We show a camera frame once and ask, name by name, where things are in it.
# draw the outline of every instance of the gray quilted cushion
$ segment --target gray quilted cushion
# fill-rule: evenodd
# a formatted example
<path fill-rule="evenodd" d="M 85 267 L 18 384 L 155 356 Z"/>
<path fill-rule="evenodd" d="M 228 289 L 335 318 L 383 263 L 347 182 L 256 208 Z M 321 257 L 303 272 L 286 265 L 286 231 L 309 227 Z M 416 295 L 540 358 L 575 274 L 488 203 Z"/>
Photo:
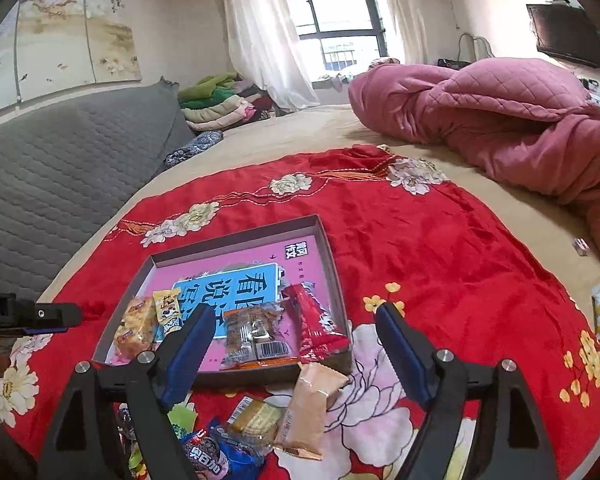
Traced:
<path fill-rule="evenodd" d="M 0 125 L 0 292 L 37 298 L 192 137 L 165 81 L 71 99 Z"/>

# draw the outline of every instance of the white curtain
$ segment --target white curtain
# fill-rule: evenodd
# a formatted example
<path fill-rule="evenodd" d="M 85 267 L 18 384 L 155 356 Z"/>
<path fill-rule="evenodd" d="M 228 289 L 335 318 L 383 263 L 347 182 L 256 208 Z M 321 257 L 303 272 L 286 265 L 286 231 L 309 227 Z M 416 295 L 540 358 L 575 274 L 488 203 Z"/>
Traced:
<path fill-rule="evenodd" d="M 377 1 L 386 29 L 389 56 L 397 57 L 404 64 L 426 63 L 426 35 L 419 1 Z"/>
<path fill-rule="evenodd" d="M 224 0 L 234 68 L 287 110 L 319 103 L 286 0 Z"/>

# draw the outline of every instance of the barcode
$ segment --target barcode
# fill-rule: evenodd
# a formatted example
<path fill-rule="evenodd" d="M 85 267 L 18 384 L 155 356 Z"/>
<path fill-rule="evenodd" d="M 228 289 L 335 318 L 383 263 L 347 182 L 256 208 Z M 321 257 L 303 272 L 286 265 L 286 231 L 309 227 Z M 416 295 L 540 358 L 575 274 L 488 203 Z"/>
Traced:
<path fill-rule="evenodd" d="M 280 433 L 278 434 L 278 437 L 276 438 L 276 440 L 279 440 L 280 442 L 285 441 L 286 435 L 289 433 L 289 429 L 291 428 L 291 420 L 292 419 L 293 419 L 293 415 L 291 415 L 291 413 L 289 413 L 289 410 L 286 410 L 285 421 L 282 424 L 282 428 L 280 428 Z"/>
<path fill-rule="evenodd" d="M 240 348 L 235 352 L 225 355 L 222 358 L 222 364 L 227 365 L 229 363 L 243 363 L 251 360 L 253 360 L 251 357 L 251 347 Z"/>
<path fill-rule="evenodd" d="M 283 341 L 270 341 L 256 345 L 258 359 L 271 359 L 272 357 L 285 357 L 291 355 L 291 348 Z"/>
<path fill-rule="evenodd" d="M 229 417 L 229 420 L 227 421 L 229 424 L 233 424 L 235 422 L 235 420 L 242 415 L 242 412 L 244 410 L 247 409 L 247 406 L 249 406 L 251 403 L 253 402 L 253 399 L 251 399 L 251 397 L 244 397 L 241 401 L 240 404 L 238 404 L 235 407 L 234 412 L 231 414 L 231 416 Z"/>

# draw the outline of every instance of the red floral blanket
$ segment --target red floral blanket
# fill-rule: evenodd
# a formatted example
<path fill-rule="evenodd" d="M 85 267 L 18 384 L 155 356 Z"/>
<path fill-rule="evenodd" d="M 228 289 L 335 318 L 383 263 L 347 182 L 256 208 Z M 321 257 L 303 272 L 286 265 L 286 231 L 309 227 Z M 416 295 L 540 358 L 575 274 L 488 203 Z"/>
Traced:
<path fill-rule="evenodd" d="M 600 348 L 564 287 L 483 203 L 431 163 L 372 146 L 286 156 L 199 178 L 142 200 L 60 292 L 83 324 L 18 340 L 0 380 L 0 416 L 34 456 L 75 363 L 94 346 L 147 256 L 205 238 L 318 213 L 353 327 L 352 381 L 327 414 L 325 459 L 278 452 L 262 480 L 393 479 L 423 413 L 379 344 L 372 312 L 389 297 L 407 322 L 460 358 L 521 367 L 566 478 L 600 435 Z M 284 406 L 289 390 L 262 388 Z M 226 419 L 242 392 L 196 392 L 200 423 Z M 475 427 L 468 406 L 449 478 Z"/>

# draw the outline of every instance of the pink comforter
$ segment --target pink comforter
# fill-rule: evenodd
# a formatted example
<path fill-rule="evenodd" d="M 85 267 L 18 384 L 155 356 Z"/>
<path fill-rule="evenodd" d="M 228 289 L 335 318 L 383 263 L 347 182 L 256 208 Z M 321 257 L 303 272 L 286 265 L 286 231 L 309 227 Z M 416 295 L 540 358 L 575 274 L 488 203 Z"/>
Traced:
<path fill-rule="evenodd" d="M 445 142 L 492 179 L 573 206 L 600 250 L 600 108 L 567 70 L 541 59 L 388 64 L 355 78 L 349 97 L 371 130 Z"/>

